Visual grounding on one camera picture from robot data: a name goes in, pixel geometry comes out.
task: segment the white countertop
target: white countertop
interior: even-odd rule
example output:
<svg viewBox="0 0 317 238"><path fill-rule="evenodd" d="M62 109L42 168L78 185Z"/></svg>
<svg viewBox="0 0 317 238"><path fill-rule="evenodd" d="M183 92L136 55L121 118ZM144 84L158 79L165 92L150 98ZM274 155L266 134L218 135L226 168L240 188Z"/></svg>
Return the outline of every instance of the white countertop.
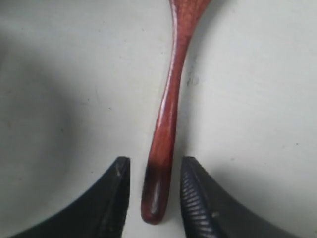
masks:
<svg viewBox="0 0 317 238"><path fill-rule="evenodd" d="M165 220L140 201L171 52L168 0L0 2L0 237L60 211L132 160L124 238L185 237L180 158L252 211L317 237L317 1L213 0L179 105Z"/></svg>

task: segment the black curved edge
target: black curved edge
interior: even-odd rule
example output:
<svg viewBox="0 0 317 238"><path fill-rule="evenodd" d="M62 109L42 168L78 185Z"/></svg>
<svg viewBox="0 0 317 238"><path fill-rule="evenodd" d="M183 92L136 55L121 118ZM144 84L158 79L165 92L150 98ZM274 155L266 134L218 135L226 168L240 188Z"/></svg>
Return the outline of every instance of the black curved edge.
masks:
<svg viewBox="0 0 317 238"><path fill-rule="evenodd" d="M187 238L295 238L231 197L194 157L184 157L180 202Z"/></svg>
<svg viewBox="0 0 317 238"><path fill-rule="evenodd" d="M104 175L67 208L12 238L119 238L130 196L130 159L118 157Z"/></svg>

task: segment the red wooden handle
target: red wooden handle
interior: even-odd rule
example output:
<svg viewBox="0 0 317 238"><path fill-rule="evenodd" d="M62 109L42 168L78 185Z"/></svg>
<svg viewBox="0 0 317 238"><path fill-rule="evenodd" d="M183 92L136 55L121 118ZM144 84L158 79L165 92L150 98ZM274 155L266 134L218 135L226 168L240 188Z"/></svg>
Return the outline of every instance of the red wooden handle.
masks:
<svg viewBox="0 0 317 238"><path fill-rule="evenodd" d="M158 224L167 207L176 134L178 95L188 45L196 23L210 0L170 0L173 19L173 48L169 74L158 119L141 201L145 222Z"/></svg>

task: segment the wood grain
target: wood grain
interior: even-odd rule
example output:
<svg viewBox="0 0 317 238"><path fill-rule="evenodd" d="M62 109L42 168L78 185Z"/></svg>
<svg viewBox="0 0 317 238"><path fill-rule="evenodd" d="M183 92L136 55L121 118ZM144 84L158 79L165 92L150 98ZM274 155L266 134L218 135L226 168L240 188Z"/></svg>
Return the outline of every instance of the wood grain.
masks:
<svg viewBox="0 0 317 238"><path fill-rule="evenodd" d="M141 201L145 222L162 221L169 195L176 134L179 87L188 45L211 0L170 0L173 47L168 78L154 131Z"/></svg>

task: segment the spoon handle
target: spoon handle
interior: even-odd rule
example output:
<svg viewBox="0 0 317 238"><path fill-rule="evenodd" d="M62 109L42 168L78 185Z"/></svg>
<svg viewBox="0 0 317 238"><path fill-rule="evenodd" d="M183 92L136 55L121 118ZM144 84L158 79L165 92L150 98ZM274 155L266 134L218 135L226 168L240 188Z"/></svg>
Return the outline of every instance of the spoon handle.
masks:
<svg viewBox="0 0 317 238"><path fill-rule="evenodd" d="M143 186L141 215L145 222L159 223L165 214L173 162L179 86L188 48L186 38L173 39L169 74L160 105Z"/></svg>

